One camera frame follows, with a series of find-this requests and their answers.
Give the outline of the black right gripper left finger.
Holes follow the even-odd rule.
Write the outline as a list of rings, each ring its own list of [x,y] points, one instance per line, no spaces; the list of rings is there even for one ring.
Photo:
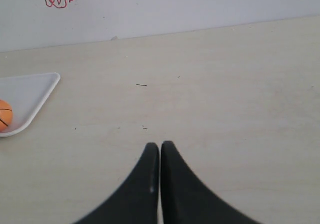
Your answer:
[[[118,189],[78,224],[157,224],[160,153],[147,143],[137,164]]]

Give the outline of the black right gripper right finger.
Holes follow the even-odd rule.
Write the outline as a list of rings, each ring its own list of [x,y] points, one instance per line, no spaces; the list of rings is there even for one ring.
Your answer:
[[[160,157],[160,195],[165,224],[257,223],[207,188],[172,141],[163,142]]]

